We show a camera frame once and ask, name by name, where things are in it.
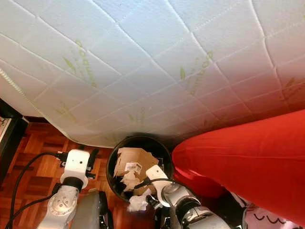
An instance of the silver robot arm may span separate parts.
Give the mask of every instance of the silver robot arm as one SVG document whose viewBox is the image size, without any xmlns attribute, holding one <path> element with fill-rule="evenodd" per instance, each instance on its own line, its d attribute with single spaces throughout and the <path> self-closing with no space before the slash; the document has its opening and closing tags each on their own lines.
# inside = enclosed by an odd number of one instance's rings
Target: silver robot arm
<svg viewBox="0 0 305 229">
<path fill-rule="evenodd" d="M 150 180 L 168 178 L 155 165 L 146 171 Z M 170 208 L 171 228 L 174 229 L 230 229 L 219 216 L 203 207 L 186 187 L 171 181 L 154 181 L 159 202 Z"/>
<path fill-rule="evenodd" d="M 68 228 L 75 216 L 79 193 L 88 184 L 86 170 L 89 156 L 88 152 L 77 149 L 68 153 L 61 176 L 62 186 L 49 200 L 47 213 L 37 229 Z"/>
</svg>

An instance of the mattress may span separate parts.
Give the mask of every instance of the mattress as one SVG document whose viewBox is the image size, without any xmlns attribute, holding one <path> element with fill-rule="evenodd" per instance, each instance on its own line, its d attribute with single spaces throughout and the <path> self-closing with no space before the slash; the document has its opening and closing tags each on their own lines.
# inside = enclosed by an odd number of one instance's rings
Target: mattress
<svg viewBox="0 0 305 229">
<path fill-rule="evenodd" d="M 1 0 L 0 96 L 67 137 L 181 139 L 305 108 L 300 0 Z"/>
</svg>

